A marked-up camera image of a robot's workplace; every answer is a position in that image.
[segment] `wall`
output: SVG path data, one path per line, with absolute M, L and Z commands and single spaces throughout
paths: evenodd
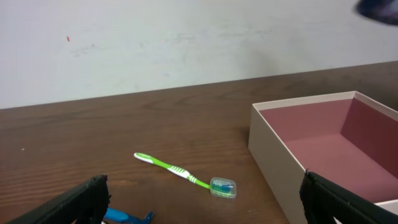
M 0 108 L 398 60 L 355 4 L 1 1 Z

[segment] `toothbrush head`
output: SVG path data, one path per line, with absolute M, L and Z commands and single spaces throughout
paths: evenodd
M 217 197 L 235 198 L 236 183 L 233 180 L 213 177 L 210 181 L 210 192 Z

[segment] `black object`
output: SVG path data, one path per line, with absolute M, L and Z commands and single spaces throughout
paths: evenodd
M 306 172 L 300 189 L 308 224 L 396 224 L 398 216 L 314 172 Z
M 8 224 L 101 224 L 108 209 L 106 175 L 97 175 Z
M 375 21 L 398 26 L 398 0 L 362 0 L 356 10 Z

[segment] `toothbrush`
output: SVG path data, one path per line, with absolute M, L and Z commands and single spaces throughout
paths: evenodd
M 164 169 L 167 169 L 168 171 L 172 172 L 175 175 L 179 175 L 182 178 L 188 179 L 190 182 L 197 184 L 199 186 L 202 186 L 206 189 L 209 189 L 210 186 L 206 183 L 203 183 L 202 181 L 198 180 L 196 177 L 192 176 L 188 171 L 186 171 L 183 168 L 177 167 L 177 166 L 172 166 L 170 164 L 164 163 L 150 155 L 136 152 L 134 153 L 134 157 L 137 159 L 140 159 L 144 162 L 148 162 L 150 164 L 155 164 L 157 166 L 163 167 Z
M 235 198 L 236 196 L 236 183 L 233 180 L 213 177 L 210 181 L 210 185 L 208 185 L 198 180 L 196 177 L 192 176 L 185 169 L 164 163 L 150 155 L 136 152 L 134 153 L 134 157 L 144 162 L 148 162 L 150 164 L 155 164 L 157 166 L 163 167 L 164 169 L 167 169 L 168 171 L 172 172 L 175 175 L 179 175 L 180 177 L 188 179 L 190 182 L 194 184 L 209 189 L 210 193 L 214 196 L 223 197 L 223 198 Z

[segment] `open box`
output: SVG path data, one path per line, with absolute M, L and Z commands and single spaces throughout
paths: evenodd
M 398 214 L 398 112 L 361 93 L 253 104 L 249 149 L 290 223 L 306 169 Z

